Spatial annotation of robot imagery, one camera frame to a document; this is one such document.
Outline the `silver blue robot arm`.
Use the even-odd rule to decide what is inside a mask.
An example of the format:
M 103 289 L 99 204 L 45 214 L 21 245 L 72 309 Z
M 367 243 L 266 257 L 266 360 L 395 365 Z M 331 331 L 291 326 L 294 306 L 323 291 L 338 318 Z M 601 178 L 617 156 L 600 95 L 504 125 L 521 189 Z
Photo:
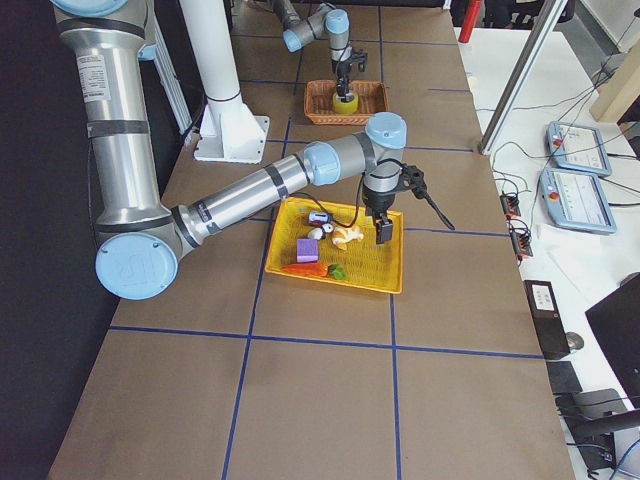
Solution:
M 164 292 L 183 258 L 206 239 L 308 186 L 361 177 L 361 199 L 381 220 L 398 182 L 407 126 L 377 113 L 356 133 L 317 141 L 271 164 L 263 161 L 269 121 L 245 104 L 220 1 L 181 1 L 177 13 L 194 57 L 205 107 L 196 125 L 208 160 L 252 164 L 255 171 L 190 204 L 168 206 L 167 190 L 187 134 L 170 132 L 168 105 L 145 99 L 143 63 L 157 40 L 151 1 L 56 1 L 61 42 L 75 56 L 87 118 L 91 185 L 102 210 L 94 222 L 95 270 L 101 285 L 128 300 Z
M 353 49 L 347 12 L 321 3 L 311 16 L 303 19 L 290 1 L 274 0 L 267 4 L 281 22 L 282 38 L 289 52 L 297 52 L 315 40 L 328 38 L 337 98 L 342 103 L 354 100 L 349 79 Z

